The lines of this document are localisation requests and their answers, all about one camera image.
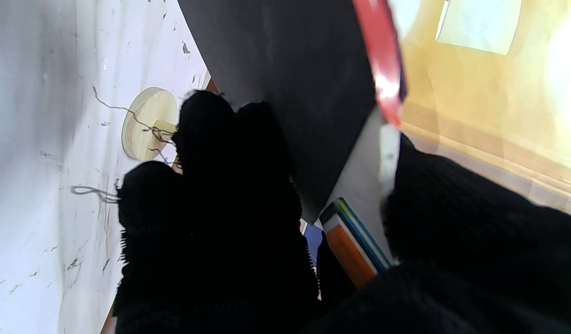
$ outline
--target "dark stain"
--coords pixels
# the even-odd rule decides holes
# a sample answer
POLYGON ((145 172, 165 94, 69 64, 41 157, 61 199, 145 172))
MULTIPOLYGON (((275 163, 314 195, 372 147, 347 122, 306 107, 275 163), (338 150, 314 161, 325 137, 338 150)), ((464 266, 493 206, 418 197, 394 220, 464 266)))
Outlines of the dark stain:
POLYGON ((188 55, 190 53, 190 51, 187 49, 186 43, 184 41, 182 41, 182 52, 184 52, 185 55, 188 55))
POLYGON ((82 262, 79 262, 79 258, 75 258, 75 260, 73 260, 73 262, 71 262, 71 264, 69 264, 69 266, 67 267, 67 271, 70 271, 75 267, 79 267, 81 264, 82 262))
POLYGON ((51 160, 56 160, 56 159, 57 159, 56 156, 53 156, 52 154, 48 154, 48 153, 43 152, 43 151, 40 151, 40 155, 43 156, 44 158, 48 158, 48 159, 51 159, 51 160))
POLYGON ((102 268, 102 272, 104 272, 106 270, 106 267, 108 266, 108 262, 110 262, 110 258, 108 258, 108 260, 106 260, 104 267, 102 268))

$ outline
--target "yellow wall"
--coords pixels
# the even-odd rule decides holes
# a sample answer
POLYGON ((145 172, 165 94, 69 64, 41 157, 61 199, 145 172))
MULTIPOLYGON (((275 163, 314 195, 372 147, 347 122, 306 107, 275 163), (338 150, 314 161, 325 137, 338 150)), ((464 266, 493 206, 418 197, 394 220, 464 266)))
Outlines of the yellow wall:
POLYGON ((422 0, 402 43, 406 128, 461 142, 571 186, 571 116, 565 118, 564 97, 547 80, 548 47, 571 17, 571 0, 523 0, 506 56, 436 42, 443 2, 422 0))

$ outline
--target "black sleeve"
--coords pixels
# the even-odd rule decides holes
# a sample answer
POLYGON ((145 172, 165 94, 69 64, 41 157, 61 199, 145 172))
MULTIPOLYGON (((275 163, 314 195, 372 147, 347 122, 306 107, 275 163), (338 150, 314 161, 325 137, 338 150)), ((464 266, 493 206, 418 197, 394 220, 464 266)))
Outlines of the black sleeve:
POLYGON ((432 264, 571 323, 570 215, 404 137, 383 224, 403 262, 432 264))

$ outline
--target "white wall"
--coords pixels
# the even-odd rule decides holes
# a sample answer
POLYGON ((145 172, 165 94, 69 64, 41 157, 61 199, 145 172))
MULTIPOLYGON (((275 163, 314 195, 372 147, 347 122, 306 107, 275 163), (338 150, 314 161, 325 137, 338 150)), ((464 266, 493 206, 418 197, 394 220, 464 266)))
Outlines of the white wall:
POLYGON ((70 186, 114 192, 137 161, 92 85, 128 107, 206 72, 176 0, 0 0, 1 334, 96 333, 114 298, 117 208, 70 186))

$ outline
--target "string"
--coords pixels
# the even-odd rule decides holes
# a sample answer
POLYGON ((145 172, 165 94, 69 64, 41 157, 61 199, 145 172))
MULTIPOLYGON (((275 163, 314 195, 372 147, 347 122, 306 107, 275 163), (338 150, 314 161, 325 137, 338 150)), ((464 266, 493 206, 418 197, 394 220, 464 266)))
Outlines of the string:
POLYGON ((96 87, 93 85, 92 89, 94 90, 94 97, 96 98, 96 100, 103 104, 104 106, 106 106, 107 108, 110 109, 120 109, 120 110, 126 110, 126 112, 129 112, 132 116, 133 116, 133 120, 135 120, 135 122, 137 122, 138 124, 143 125, 144 127, 146 127, 147 129, 143 129, 143 132, 148 132, 151 131, 152 135, 154 136, 154 138, 156 138, 158 141, 160 142, 165 142, 166 144, 171 144, 172 146, 176 147, 176 144, 174 144, 172 141, 168 141, 168 140, 164 140, 162 138, 163 135, 173 135, 174 133, 171 131, 167 131, 167 130, 162 130, 158 127, 150 127, 149 125, 147 125, 146 123, 141 122, 140 120, 137 119, 137 114, 135 114, 135 112, 133 112, 132 110, 129 110, 129 108, 125 108, 125 107, 118 107, 118 106, 110 106, 108 105, 106 102, 102 101, 99 97, 98 97, 98 91, 96 90, 96 87))
POLYGON ((98 195, 99 199, 104 203, 116 204, 118 203, 118 196, 100 190, 98 188, 93 188, 92 186, 71 186, 71 193, 75 195, 87 195, 95 193, 98 195))

